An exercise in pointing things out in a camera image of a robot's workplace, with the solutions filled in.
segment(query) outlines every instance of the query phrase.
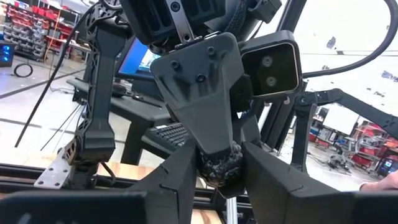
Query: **gray floor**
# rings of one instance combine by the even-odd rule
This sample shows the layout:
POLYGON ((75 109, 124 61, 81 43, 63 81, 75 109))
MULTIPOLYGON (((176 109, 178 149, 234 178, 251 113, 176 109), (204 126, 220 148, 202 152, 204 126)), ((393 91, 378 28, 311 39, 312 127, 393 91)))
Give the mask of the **gray floor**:
MULTIPOLYGON (((16 57, 14 66, 18 63, 26 62, 26 59, 16 57)), ((72 113, 78 106, 72 102, 71 87, 65 83, 73 76, 81 77, 83 72, 78 72, 67 77, 59 78, 52 83, 53 89, 61 89, 61 91, 48 91, 42 104, 34 116, 31 126, 27 129, 24 138, 22 139, 18 148, 14 148, 18 135, 29 117, 39 95, 44 89, 44 85, 38 83, 48 80, 49 65, 44 65, 39 62, 29 62, 34 67, 34 73, 29 78, 17 78, 11 76, 13 68, 0 68, 0 152, 5 154, 7 151, 21 151, 26 153, 39 151, 49 138, 60 127, 64 120, 72 113)), ((71 72, 79 71, 85 66, 66 60, 58 77, 66 75, 71 72)), ((62 135, 62 131, 58 132, 55 137, 43 148, 43 151, 52 152, 57 148, 65 145, 73 137, 73 132, 76 128, 76 123, 81 111, 70 122, 62 135)), ((119 162, 123 152, 124 140, 128 131, 130 122, 111 114, 109 122, 116 135, 116 150, 112 156, 112 161, 119 162)), ((282 154, 279 156, 285 162, 290 162, 291 146, 293 137, 288 136, 282 154)), ((307 159, 307 167, 309 174, 338 190, 357 190, 359 185, 366 181, 373 181, 374 179, 359 170, 354 170, 352 174, 342 174, 325 167, 319 161, 327 160, 331 152, 323 152, 313 145, 310 145, 309 151, 312 153, 311 157, 307 159)), ((162 162, 162 159, 155 155, 144 151, 140 165, 148 167, 157 167, 162 162)))

